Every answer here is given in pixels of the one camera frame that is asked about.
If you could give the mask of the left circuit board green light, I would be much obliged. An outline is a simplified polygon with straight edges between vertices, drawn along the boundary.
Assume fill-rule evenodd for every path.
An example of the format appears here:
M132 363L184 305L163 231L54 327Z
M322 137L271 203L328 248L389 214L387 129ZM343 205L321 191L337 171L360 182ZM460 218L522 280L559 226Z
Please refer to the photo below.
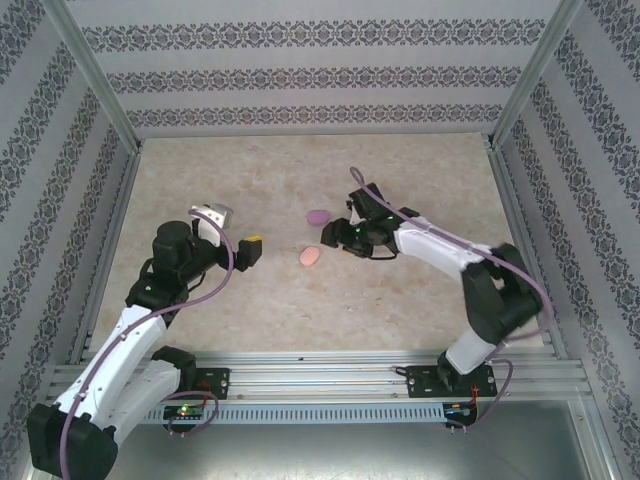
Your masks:
M193 405L166 406L163 412L164 420L198 421L204 416L204 408Z

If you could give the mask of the grey metal sheet tray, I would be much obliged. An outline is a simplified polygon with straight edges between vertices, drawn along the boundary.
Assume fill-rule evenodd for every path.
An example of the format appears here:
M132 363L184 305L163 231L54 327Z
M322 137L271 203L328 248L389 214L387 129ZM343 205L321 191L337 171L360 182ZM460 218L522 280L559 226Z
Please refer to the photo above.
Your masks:
M107 480L623 480L585 403L504 402L478 426L142 425Z

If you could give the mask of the aluminium side rail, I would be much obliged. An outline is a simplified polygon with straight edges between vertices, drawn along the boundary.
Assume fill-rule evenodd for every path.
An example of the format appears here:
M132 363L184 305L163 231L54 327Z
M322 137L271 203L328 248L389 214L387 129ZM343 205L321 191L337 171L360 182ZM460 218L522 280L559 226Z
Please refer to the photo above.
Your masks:
M543 290L547 292L544 278L526 228L525 218L518 202L516 190L509 176L502 153L491 146L486 148L486 153L515 246L520 250L529 274ZM554 354L558 359L568 359L569 356L557 326L554 310L551 310L550 314L545 312L540 313L536 322L541 329L540 336L543 343L550 343L553 346Z
M102 238L94 276L92 277L90 289L80 311L80 323L73 338L72 349L68 352L67 361L70 364L79 363L83 359L84 351L91 343L91 337L98 320L104 292L117 249L118 239L135 183L141 153L142 148L139 148L137 153L132 154L126 168L122 172L117 195L114 198L108 218L108 229Z

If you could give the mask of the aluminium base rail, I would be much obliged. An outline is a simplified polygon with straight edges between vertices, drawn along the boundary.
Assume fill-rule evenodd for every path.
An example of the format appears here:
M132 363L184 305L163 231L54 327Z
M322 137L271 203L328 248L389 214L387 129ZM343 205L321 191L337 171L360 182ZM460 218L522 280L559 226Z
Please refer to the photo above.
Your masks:
M198 352L202 367L230 370L230 403L407 402L406 381L397 367L430 365L433 351L337 351L285 353ZM562 360L553 349L509 348L508 368L493 362L495 383L506 385L503 401L574 400L593 390L580 360Z

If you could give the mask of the aluminium frame post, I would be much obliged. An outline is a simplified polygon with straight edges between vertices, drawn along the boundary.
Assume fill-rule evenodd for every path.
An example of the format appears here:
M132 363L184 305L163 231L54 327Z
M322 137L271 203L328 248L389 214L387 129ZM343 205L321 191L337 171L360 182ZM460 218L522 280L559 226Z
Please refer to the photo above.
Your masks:
M559 0L556 10L517 81L514 91L507 100L494 130L488 136L489 145L493 150L505 142L582 3L583 0Z
M67 6L66 0L39 1L105 110L119 138L130 153L137 153L141 146L141 140L135 133L107 75Z

